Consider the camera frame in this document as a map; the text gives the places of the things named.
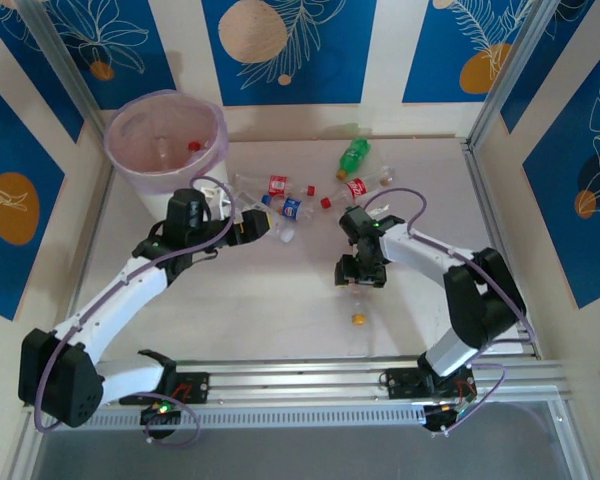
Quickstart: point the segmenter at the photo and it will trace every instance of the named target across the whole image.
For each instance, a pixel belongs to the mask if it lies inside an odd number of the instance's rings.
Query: trash bin
[[[173,192],[188,187],[194,176],[227,182],[229,141],[222,110],[174,90],[120,108],[105,130],[104,148],[156,220],[164,220]],[[216,188],[204,181],[196,187]]]

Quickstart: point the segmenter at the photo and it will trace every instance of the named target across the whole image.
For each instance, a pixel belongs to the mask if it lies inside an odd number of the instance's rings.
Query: yellow bottle cap
[[[354,315],[351,315],[351,323],[353,323],[354,325],[364,325],[365,323],[367,323],[367,317],[361,313],[356,313]]]

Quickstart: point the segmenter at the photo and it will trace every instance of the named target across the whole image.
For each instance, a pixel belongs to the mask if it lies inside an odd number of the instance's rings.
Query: green bottle
[[[344,180],[347,175],[358,170],[369,150],[371,145],[366,138],[354,138],[349,148],[340,157],[340,169],[336,173],[336,178]]]

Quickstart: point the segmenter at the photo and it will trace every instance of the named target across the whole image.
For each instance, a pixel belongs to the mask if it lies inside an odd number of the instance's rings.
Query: blue label
[[[302,203],[300,202],[300,200],[288,197],[287,200],[284,202],[284,206],[282,207],[282,216],[295,220],[296,216],[298,215],[300,203]]]

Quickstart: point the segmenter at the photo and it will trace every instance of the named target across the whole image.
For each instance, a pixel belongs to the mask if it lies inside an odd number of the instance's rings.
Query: white floor
[[[347,145],[235,143],[227,166],[230,173],[289,175],[316,185],[320,198],[336,186],[337,161]],[[391,165],[398,174],[395,186],[427,196],[419,230],[474,250],[488,245],[458,140],[374,140],[372,153],[365,170]],[[407,194],[393,194],[388,202],[391,213],[405,219],[419,208]],[[347,291],[333,285],[335,262],[350,247],[336,216],[316,213],[313,224],[299,225],[288,245],[263,238],[222,249],[216,260],[192,267],[138,313],[105,356],[151,348],[178,360],[339,358],[419,355],[433,345],[449,328],[444,292],[404,266],[389,265],[386,287],[373,290],[369,324],[351,324]],[[153,223],[132,188],[116,177],[79,306],[119,272]]]

